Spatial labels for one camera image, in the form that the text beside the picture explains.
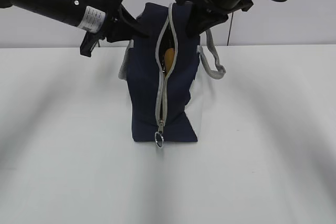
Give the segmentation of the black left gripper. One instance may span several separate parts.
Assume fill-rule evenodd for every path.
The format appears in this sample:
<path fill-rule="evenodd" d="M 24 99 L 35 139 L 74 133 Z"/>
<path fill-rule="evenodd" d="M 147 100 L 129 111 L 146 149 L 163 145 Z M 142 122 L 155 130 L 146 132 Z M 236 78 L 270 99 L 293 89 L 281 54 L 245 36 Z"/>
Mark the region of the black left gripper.
<path fill-rule="evenodd" d="M 80 54 L 90 57 L 99 40 L 109 43 L 147 38 L 148 29 L 122 5 L 123 0 L 69 0 L 70 10 L 64 23 L 86 31 Z"/>

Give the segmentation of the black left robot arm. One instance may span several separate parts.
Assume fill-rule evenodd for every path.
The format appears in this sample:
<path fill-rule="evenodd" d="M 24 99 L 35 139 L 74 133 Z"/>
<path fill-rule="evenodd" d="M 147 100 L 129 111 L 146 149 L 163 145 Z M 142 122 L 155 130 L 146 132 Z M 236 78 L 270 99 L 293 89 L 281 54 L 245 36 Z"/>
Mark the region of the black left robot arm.
<path fill-rule="evenodd" d="M 1 0 L 1 8 L 16 6 L 86 31 L 80 54 L 91 57 L 100 40 L 113 43 L 148 37 L 149 32 L 122 5 L 123 0 Z"/>

